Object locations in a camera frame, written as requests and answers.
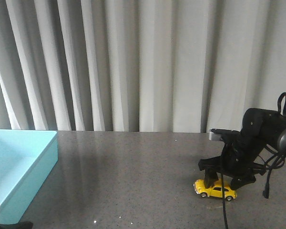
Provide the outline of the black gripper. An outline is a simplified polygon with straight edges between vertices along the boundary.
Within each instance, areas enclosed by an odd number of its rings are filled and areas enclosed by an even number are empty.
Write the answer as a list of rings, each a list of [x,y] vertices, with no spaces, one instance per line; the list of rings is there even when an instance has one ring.
[[[276,169],[276,154],[264,162],[255,163],[261,151],[270,145],[276,148],[276,111],[250,108],[243,117],[242,129],[233,140],[224,142],[220,156],[201,159],[198,163],[204,170],[204,186],[213,187],[219,180],[217,173],[225,174],[233,179],[232,190],[256,182],[255,174],[263,175],[267,170]]]
[[[0,229],[32,229],[33,223],[30,221],[18,222],[15,224],[1,224]]]

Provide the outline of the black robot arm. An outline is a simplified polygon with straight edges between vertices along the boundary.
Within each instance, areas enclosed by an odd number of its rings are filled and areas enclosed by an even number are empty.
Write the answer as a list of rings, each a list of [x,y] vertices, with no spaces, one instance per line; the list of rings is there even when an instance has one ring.
[[[218,173],[231,177],[233,190],[254,183],[256,174],[266,172],[266,166],[255,163],[255,159],[267,145],[286,157],[286,117],[277,111],[250,108],[240,131],[211,129],[209,137],[225,145],[220,156],[198,163],[199,169],[205,171],[206,187],[218,181]]]

